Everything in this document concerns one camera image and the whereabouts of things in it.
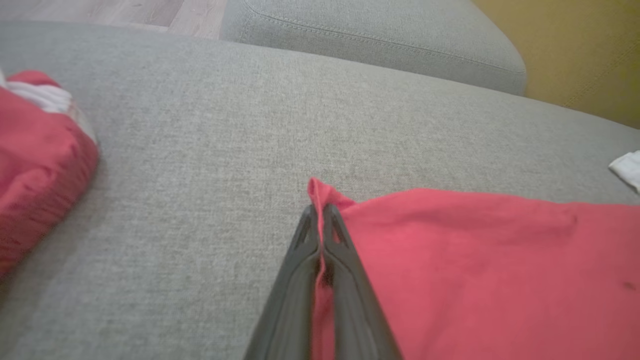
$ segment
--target folded red clothing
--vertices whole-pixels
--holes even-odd
[[[308,194],[340,209],[405,360],[640,359],[639,206]],[[315,360],[333,359],[331,296],[318,281]]]
[[[0,277],[64,217],[98,161],[88,124],[55,81],[37,71],[2,80]]]

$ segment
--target red fabric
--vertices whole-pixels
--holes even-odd
[[[10,80],[57,86],[41,72]],[[97,160],[95,144],[71,118],[0,88],[0,277],[73,206]]]
[[[20,83],[27,83],[31,85],[52,85],[58,88],[62,88],[57,82],[51,79],[47,74],[37,70],[27,70],[19,72],[15,75],[7,78],[8,81],[18,81]]]
[[[640,359],[640,207],[429,189],[357,204],[317,179],[308,193],[340,209],[405,360]],[[318,287],[313,356],[333,359]]]

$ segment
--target sofa cushion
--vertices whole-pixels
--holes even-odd
[[[2,359],[239,359],[310,176],[362,201],[415,187],[640,204],[607,165],[640,131],[350,61],[135,29],[0,24],[101,162],[0,286]]]
[[[524,62],[470,0],[229,0],[221,38],[522,95]]]

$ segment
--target clip jaw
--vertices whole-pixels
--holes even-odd
[[[338,208],[327,205],[323,218],[324,259],[333,274],[336,360],[401,360]]]
[[[246,360],[310,357],[314,286],[320,267],[317,213],[305,209],[253,331]]]
[[[340,211],[329,204],[323,219],[322,251],[333,279],[336,360],[402,360]],[[320,251],[317,213],[309,206],[300,218],[245,360],[310,359]]]

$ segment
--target seam stitching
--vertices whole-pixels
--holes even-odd
[[[246,20],[244,21],[244,26],[243,26],[243,30],[242,33],[240,34],[240,42],[244,42],[244,35],[246,34],[247,29],[249,28],[249,22],[255,17],[255,15],[253,13],[251,13],[251,17],[247,17]]]
[[[377,37],[375,35],[366,35],[366,34],[363,34],[363,33],[351,33],[351,32],[348,32],[346,30],[343,30],[343,29],[328,28],[328,27],[325,27],[325,26],[322,26],[322,25],[307,24],[307,23],[304,23],[304,22],[297,22],[295,20],[291,20],[291,19],[288,19],[288,18],[280,18],[280,17],[274,16],[274,15],[263,14],[263,13],[259,13],[255,9],[253,9],[251,7],[251,5],[249,5],[247,0],[243,0],[243,4],[247,8],[247,10],[249,10],[252,13],[253,17],[258,15],[258,16],[262,17],[264,20],[273,22],[273,23],[281,25],[281,26],[287,26],[287,27],[293,28],[293,29],[308,31],[308,32],[312,32],[312,33],[318,33],[318,34],[322,34],[322,35],[330,35],[330,36],[333,36],[333,37],[341,37],[341,38],[346,38],[346,39],[350,39],[350,40],[357,40],[357,41],[361,41],[361,42],[368,42],[370,44],[384,45],[384,46],[387,46],[387,47],[393,47],[393,48],[396,48],[396,49],[404,49],[404,50],[413,51],[413,52],[416,52],[416,53],[432,54],[432,55],[440,56],[440,57],[443,57],[443,58],[452,58],[452,59],[457,59],[457,60],[463,60],[463,61],[466,61],[466,62],[475,63],[477,65],[482,65],[482,66],[485,66],[485,67],[491,67],[491,68],[503,70],[504,72],[508,72],[508,73],[512,73],[512,74],[525,74],[527,72],[526,70],[506,69],[504,67],[501,67],[501,66],[498,66],[498,65],[494,65],[492,63],[483,62],[481,60],[477,60],[477,59],[473,59],[473,58],[466,58],[466,57],[463,57],[463,56],[460,56],[460,55],[449,54],[449,53],[437,51],[437,50],[434,50],[434,49],[426,49],[426,48],[420,47],[419,45],[406,44],[406,43],[402,43],[402,42],[388,40],[388,39],[385,39],[385,38]]]

